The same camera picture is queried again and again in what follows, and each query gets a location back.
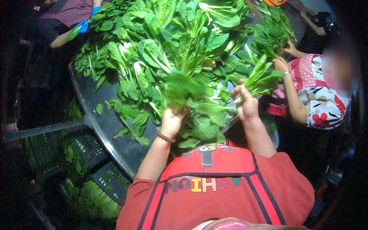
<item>pink lips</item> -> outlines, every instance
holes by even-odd
[[[249,226],[245,221],[238,218],[231,218],[216,223],[210,230],[243,230],[248,228]]]

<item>gloved hand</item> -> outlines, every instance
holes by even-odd
[[[78,34],[87,32],[87,30],[88,30],[88,22],[87,22],[87,20],[81,21],[75,27],[79,27],[79,26],[82,26],[82,27],[78,30]]]
[[[91,12],[91,18],[95,15],[95,13],[97,13],[97,11],[99,11],[101,9],[101,7],[99,6],[96,6],[95,8],[92,9],[92,12]]]
[[[92,9],[91,12],[91,18],[97,13],[97,11],[99,11],[101,9],[101,7],[96,6],[95,8]],[[88,22],[86,20],[83,20],[81,23],[78,23],[76,26],[82,26],[82,28],[80,28],[80,30],[78,31],[78,34],[81,33],[85,33],[88,31]]]

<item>silver bracelet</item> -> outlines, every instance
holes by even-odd
[[[286,74],[291,73],[290,71],[285,72],[282,76],[285,76]]]

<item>sorting table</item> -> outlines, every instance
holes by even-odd
[[[262,18],[261,13],[254,7],[254,5],[258,5],[259,2],[256,0],[248,0],[248,4],[252,7],[252,12],[248,15],[249,24],[254,26]],[[296,38],[300,41],[304,34],[306,25],[300,19],[298,12],[292,8],[291,5],[285,3],[280,7],[289,17],[296,32]],[[116,82],[112,85],[103,84],[101,88],[96,91],[96,83],[92,78],[85,78],[83,74],[81,76],[76,76],[77,73],[74,69],[74,61],[69,64],[69,71],[78,100],[91,127],[114,161],[127,173],[127,175],[129,175],[131,179],[133,179],[149,149],[149,146],[142,146],[135,139],[132,139],[130,135],[124,135],[123,137],[118,137],[116,139],[113,138],[119,132],[120,128],[123,127],[123,124],[114,110],[109,111],[107,109],[105,101],[118,99],[116,95]],[[227,84],[227,90],[231,91],[233,88],[234,86],[232,84]],[[99,103],[104,105],[104,110],[102,111],[101,116],[94,111]],[[232,99],[227,106],[234,106]],[[237,120],[237,117],[231,119],[229,124],[222,129],[222,133],[225,133],[233,124],[236,123]],[[143,136],[148,138],[150,141],[153,141],[156,138],[156,126],[151,120],[148,121]]]

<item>metal table edge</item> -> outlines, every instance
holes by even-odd
[[[74,71],[73,71],[74,68],[72,68],[73,64],[74,64],[74,61],[71,61],[69,63],[69,68],[68,69],[69,69],[69,72],[70,72],[70,75],[71,75],[71,80],[72,80],[72,83],[73,83],[74,90],[77,93],[78,101],[82,105],[83,110],[85,112],[85,115],[87,116],[87,119],[89,120],[90,124],[92,125],[92,128],[93,128],[94,132],[96,133],[97,137],[103,143],[105,149],[109,152],[109,154],[114,159],[114,161],[125,171],[125,173],[129,176],[129,178],[131,180],[134,180],[134,177],[129,173],[129,172],[132,171],[130,166],[128,164],[126,164],[125,161],[123,161],[119,157],[119,153],[117,151],[115,151],[114,147],[107,141],[107,138],[106,138],[105,134],[103,133],[102,129],[100,128],[100,126],[96,125],[97,124],[96,119],[93,116],[91,116],[90,112],[89,113],[87,112],[87,111],[89,111],[88,107],[85,103],[85,100],[83,98],[81,98],[81,96],[80,96],[81,92],[80,92],[79,86],[77,84],[77,81],[75,80],[75,77],[74,77]]]

